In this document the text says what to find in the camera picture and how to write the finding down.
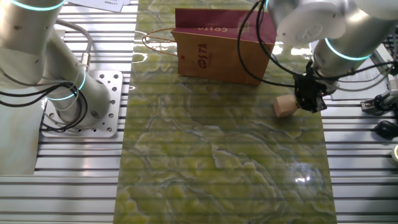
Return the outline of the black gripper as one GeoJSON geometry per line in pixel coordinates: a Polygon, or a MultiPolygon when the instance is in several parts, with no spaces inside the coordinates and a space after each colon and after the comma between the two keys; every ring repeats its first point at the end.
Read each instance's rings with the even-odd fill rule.
{"type": "Polygon", "coordinates": [[[327,87],[317,80],[313,69],[313,60],[305,66],[305,73],[294,75],[295,100],[298,108],[318,113],[327,109],[323,96],[327,94],[327,87]]]}

